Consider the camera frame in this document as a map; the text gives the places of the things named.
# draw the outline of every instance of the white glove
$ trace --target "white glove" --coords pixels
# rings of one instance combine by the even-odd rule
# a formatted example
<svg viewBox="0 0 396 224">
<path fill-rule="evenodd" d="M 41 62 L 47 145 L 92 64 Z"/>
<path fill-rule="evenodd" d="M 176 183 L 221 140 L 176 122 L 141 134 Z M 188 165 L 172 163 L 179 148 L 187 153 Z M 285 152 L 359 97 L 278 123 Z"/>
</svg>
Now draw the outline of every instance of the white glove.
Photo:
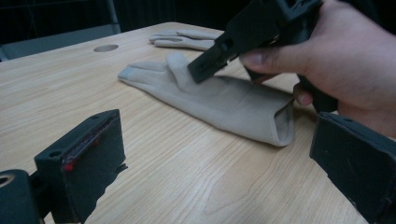
<svg viewBox="0 0 396 224">
<path fill-rule="evenodd" d="M 219 35 L 197 30 L 165 30 L 152 35 L 149 41 L 157 47 L 210 49 Z"/>
<path fill-rule="evenodd" d="M 219 129 L 280 147 L 292 141 L 289 93 L 234 77 L 196 84 L 188 64 L 181 53 L 172 53 L 166 63 L 128 65 L 119 80 Z"/>
</svg>

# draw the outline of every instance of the table surface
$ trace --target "table surface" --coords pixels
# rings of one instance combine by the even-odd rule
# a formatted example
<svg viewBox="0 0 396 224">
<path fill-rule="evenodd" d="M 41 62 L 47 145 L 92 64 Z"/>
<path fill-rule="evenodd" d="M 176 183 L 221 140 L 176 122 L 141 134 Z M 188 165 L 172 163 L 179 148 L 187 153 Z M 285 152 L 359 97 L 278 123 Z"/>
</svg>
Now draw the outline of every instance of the table surface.
<svg viewBox="0 0 396 224">
<path fill-rule="evenodd" d="M 181 51 L 149 36 L 168 22 L 0 63 L 0 170 L 35 171 L 34 156 L 87 117 L 120 110 L 126 163 L 87 223 L 366 223 L 309 158 L 316 116 L 294 106 L 295 139 L 272 147 L 226 133 L 125 85 L 128 63 Z M 96 52 L 95 48 L 118 48 Z M 248 78 L 235 60 L 222 75 Z M 291 91 L 295 75 L 265 85 Z M 53 223 L 51 216 L 47 223 Z"/>
</svg>

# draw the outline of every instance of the hand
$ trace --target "hand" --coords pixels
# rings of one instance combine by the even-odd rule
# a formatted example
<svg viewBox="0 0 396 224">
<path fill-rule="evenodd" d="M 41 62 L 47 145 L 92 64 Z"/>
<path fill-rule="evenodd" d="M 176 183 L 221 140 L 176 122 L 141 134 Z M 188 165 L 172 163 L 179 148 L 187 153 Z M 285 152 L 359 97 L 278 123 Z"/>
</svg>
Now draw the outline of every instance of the hand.
<svg viewBox="0 0 396 224">
<path fill-rule="evenodd" d="M 311 38 L 299 45 L 256 49 L 241 56 L 264 74 L 298 73 L 338 99 L 338 112 L 387 136 L 396 136 L 396 37 L 348 4 L 327 0 Z M 312 95 L 300 86 L 302 105 Z"/>
</svg>

